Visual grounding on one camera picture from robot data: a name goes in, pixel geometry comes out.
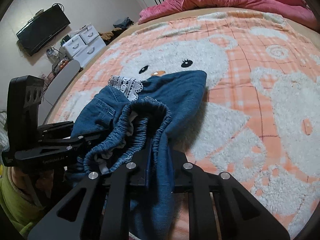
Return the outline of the person left hand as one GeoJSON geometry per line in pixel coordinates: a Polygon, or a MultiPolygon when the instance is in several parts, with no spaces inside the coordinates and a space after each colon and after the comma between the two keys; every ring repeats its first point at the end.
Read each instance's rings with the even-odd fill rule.
{"type": "Polygon", "coordinates": [[[29,195],[37,206],[44,205],[53,188],[54,171],[25,174],[20,168],[11,168],[11,179],[17,188],[29,195]]]}

